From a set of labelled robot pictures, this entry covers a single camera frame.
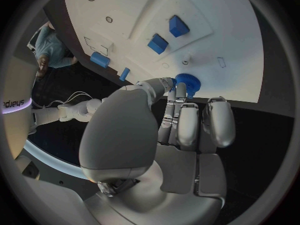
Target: black floor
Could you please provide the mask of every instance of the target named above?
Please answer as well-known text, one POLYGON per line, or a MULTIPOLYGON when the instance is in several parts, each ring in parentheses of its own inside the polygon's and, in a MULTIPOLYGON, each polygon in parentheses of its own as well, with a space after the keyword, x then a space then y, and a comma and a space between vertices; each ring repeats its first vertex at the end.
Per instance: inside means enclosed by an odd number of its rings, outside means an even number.
MULTIPOLYGON (((39 105, 54 100, 65 101, 72 93, 83 91, 93 98, 103 99, 119 88, 118 85, 93 73, 79 63, 70 67, 52 69, 33 89, 33 99, 39 105)), ((77 104, 89 100, 79 96, 77 104)), ((199 103, 199 109, 205 106, 199 103)), ((157 102, 152 111, 160 124, 166 100, 157 102)), ((227 177, 226 204, 216 225, 227 224, 247 208, 264 192, 275 176, 286 153, 293 118, 242 108, 233 108, 236 122, 236 140, 224 149, 218 149, 227 177)), ((29 139, 46 152, 79 165, 78 153, 86 123, 77 120, 53 122, 39 126, 29 139)))

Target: cable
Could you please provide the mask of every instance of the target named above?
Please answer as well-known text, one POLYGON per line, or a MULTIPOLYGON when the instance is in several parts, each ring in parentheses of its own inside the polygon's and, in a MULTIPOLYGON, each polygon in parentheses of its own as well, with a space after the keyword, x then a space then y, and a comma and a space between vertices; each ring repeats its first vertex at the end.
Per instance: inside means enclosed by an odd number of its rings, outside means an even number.
POLYGON ((76 91, 76 92, 74 92, 66 101, 61 101, 61 100, 55 100, 55 101, 52 101, 52 102, 50 102, 47 106, 41 106, 41 105, 38 105, 34 100, 32 100, 32 103, 35 105, 35 106, 37 106, 38 108, 41 108, 41 109, 43 109, 43 108, 48 108, 48 107, 50 107, 53 103, 61 103, 61 104, 66 104, 66 103, 69 103, 70 101, 72 101, 74 98, 76 98, 76 97, 78 97, 78 96, 80 96, 80 95, 85 95, 85 96, 88 96, 88 97, 90 97, 91 99, 93 99, 89 94, 87 94, 86 92, 84 92, 84 91, 76 91))

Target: man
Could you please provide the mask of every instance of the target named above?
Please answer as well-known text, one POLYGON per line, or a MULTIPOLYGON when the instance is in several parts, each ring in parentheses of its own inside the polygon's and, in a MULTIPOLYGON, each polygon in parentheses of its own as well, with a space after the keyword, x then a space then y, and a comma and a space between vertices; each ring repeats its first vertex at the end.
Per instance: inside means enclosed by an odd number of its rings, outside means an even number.
POLYGON ((50 22, 44 24, 35 43, 35 57, 38 63, 36 78, 41 80, 48 67, 62 68, 77 63, 76 57, 64 57, 66 46, 57 37, 50 22))

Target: purple light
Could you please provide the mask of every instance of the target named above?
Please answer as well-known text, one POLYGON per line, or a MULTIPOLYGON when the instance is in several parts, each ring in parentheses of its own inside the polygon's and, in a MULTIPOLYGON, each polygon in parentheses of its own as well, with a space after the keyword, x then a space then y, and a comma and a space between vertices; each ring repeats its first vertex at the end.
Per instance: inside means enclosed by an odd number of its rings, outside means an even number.
POLYGON ((23 104, 21 107, 8 109, 6 111, 3 111, 2 114, 10 114, 10 113, 25 109, 25 108, 29 107, 32 102, 33 102, 33 100, 31 98, 29 98, 29 101, 27 103, 23 104))

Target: white board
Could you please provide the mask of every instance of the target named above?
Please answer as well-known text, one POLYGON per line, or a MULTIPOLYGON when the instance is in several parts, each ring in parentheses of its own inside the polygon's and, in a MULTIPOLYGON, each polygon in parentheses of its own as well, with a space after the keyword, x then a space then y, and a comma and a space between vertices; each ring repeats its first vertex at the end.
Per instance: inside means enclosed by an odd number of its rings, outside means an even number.
POLYGON ((118 75, 129 68, 129 82, 188 73, 201 81, 197 98, 222 96, 227 100, 258 102, 264 52, 260 27, 249 0, 65 3, 84 52, 91 56, 99 50, 110 58, 109 66, 118 75), (173 15, 188 25, 189 33, 175 38, 169 32, 173 15), (168 42, 160 55, 147 46, 155 33, 168 42), (93 41, 88 45, 85 38, 93 41), (186 55, 190 56, 188 65, 182 63, 186 55))

